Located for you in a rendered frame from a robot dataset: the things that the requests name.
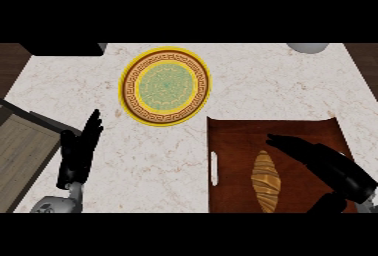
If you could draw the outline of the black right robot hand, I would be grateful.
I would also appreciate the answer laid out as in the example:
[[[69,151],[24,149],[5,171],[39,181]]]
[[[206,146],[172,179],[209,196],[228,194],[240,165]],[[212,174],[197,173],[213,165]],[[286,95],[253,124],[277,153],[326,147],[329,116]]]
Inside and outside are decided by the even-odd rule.
[[[378,182],[337,151],[321,143],[309,143],[293,136],[267,135],[265,144],[277,148],[302,163],[311,173],[332,189],[311,206],[308,213],[340,213],[346,201],[363,204],[374,193]]]

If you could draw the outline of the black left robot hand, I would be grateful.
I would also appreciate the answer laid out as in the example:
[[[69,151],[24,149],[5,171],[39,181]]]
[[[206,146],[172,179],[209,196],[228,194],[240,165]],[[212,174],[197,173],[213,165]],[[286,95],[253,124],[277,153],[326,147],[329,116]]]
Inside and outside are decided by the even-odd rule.
[[[100,111],[94,110],[79,136],[70,130],[60,132],[61,161],[55,182],[58,189],[66,190],[73,182],[85,183],[101,131]]]

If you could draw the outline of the golden brown croissant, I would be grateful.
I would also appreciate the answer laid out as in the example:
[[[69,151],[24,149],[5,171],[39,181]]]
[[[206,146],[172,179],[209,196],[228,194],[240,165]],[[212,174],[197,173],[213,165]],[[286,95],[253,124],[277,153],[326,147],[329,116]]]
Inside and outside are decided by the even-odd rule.
[[[273,213],[277,207],[281,182],[271,157],[264,150],[255,157],[250,184],[262,212]]]

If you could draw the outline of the brown wooden tray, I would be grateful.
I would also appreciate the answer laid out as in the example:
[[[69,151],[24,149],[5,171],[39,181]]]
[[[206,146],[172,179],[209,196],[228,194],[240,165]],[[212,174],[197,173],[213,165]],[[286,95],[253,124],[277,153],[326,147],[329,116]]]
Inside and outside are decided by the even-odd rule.
[[[330,191],[305,166],[265,144],[270,134],[295,136],[309,143],[320,143],[342,154],[348,146],[337,122],[321,121],[208,121],[208,152],[216,155],[209,172],[218,180],[209,183],[209,211],[212,213],[258,213],[261,206],[250,183],[256,154],[271,157],[281,181],[275,211],[304,213],[318,198]]]

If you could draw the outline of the yellow patterned plate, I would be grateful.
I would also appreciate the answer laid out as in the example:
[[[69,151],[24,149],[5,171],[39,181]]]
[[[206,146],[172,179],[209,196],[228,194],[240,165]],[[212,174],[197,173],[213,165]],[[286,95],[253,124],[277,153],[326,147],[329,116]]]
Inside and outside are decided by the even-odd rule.
[[[148,49],[126,64],[117,80],[117,101],[141,124],[166,127],[203,108],[212,90],[209,69],[187,49]]]

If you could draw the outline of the black appliance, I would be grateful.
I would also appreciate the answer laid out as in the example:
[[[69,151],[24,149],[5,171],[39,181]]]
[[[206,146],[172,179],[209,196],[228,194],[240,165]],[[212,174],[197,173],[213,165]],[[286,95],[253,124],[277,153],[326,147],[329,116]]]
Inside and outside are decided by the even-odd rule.
[[[35,56],[101,56],[106,43],[21,43]]]

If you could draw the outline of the grey rounded object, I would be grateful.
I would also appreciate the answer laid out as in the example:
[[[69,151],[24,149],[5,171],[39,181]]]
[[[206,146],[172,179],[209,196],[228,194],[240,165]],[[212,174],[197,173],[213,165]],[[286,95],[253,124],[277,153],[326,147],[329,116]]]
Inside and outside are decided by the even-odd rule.
[[[287,43],[292,50],[305,54],[320,53],[327,47],[327,43]]]

